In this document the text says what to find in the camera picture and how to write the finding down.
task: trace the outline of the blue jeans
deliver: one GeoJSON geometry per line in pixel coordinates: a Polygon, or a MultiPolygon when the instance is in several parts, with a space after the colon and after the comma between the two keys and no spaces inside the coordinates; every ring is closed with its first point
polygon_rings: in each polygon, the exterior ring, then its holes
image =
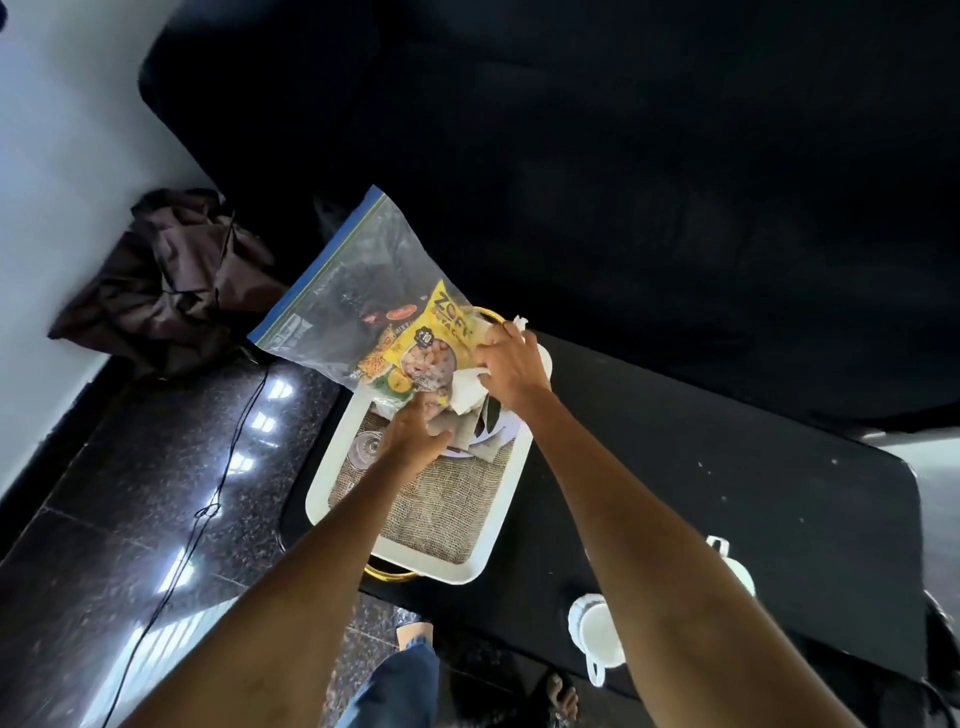
{"type": "Polygon", "coordinates": [[[425,637],[415,637],[377,666],[337,728],[430,728],[439,691],[440,658],[425,637]]]}

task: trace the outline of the black tablecloth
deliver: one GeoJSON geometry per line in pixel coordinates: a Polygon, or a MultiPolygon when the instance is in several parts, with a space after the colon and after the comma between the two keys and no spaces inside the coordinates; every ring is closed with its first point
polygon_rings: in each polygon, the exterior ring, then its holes
{"type": "MultiPolygon", "coordinates": [[[[917,679],[924,675],[920,499],[898,458],[550,336],[553,386],[574,415],[756,582],[786,630],[917,679]]],[[[348,393],[324,425],[280,523],[310,527],[306,492],[348,393]]],[[[560,488],[534,445],[490,562],[473,582],[364,591],[584,675],[570,603],[597,583],[560,488]]],[[[609,687],[633,694],[626,668],[609,687]]]]}

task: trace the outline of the white tray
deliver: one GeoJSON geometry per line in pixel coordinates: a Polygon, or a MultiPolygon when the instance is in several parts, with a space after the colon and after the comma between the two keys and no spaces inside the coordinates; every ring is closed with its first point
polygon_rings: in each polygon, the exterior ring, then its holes
{"type": "MultiPolygon", "coordinates": [[[[550,376],[552,362],[550,361],[550,355],[543,347],[540,347],[540,356],[543,358],[547,375],[550,376]]],[[[337,475],[347,459],[350,443],[353,442],[360,424],[363,423],[371,403],[372,390],[365,386],[357,389],[353,397],[350,398],[350,404],[347,405],[347,410],[333,433],[333,438],[324,453],[324,459],[321,461],[317,474],[314,475],[313,482],[310,484],[310,490],[306,494],[306,515],[311,523],[318,523],[330,512],[328,504],[330,493],[333,491],[337,475]]],[[[436,556],[414,551],[408,546],[385,539],[383,536],[377,536],[376,544],[373,545],[373,555],[407,570],[416,571],[423,576],[445,581],[447,584],[466,584],[475,579],[490,559],[493,544],[500,533],[500,526],[503,525],[507,510],[510,508],[510,502],[514,499],[516,484],[520,480],[523,464],[527,460],[527,453],[530,451],[532,442],[533,436],[530,434],[530,428],[527,425],[520,425],[520,432],[514,440],[514,449],[507,461],[503,479],[500,481],[496,496],[493,497],[490,513],[487,514],[487,520],[484,521],[483,528],[480,530],[480,537],[466,562],[451,564],[443,559],[438,559],[436,556]]]]}

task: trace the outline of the ziploc bag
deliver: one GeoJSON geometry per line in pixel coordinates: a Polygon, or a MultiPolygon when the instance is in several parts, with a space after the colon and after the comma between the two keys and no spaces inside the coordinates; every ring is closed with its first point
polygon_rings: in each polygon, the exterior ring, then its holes
{"type": "Polygon", "coordinates": [[[265,352],[356,390],[376,390],[391,415],[430,392],[428,416],[449,399],[454,371],[473,366],[482,325],[376,187],[251,334],[265,352]]]}

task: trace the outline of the granite floor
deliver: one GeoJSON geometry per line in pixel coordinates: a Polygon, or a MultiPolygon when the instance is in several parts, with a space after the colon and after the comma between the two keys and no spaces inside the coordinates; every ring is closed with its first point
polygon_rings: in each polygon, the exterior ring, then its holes
{"type": "MultiPolygon", "coordinates": [[[[282,555],[280,509],[335,396],[322,376],[286,362],[267,371],[239,360],[131,386],[0,565],[0,725],[100,726],[129,665],[116,725],[282,555]],[[228,462],[236,422],[261,381],[228,462]],[[221,507],[184,564],[196,515],[224,468],[221,507]]],[[[358,595],[324,726],[395,649],[393,607],[358,595]]],[[[511,715],[546,670],[440,628],[437,650],[441,725],[511,715]]],[[[576,684],[582,724],[650,724],[636,701],[576,684]]]]}

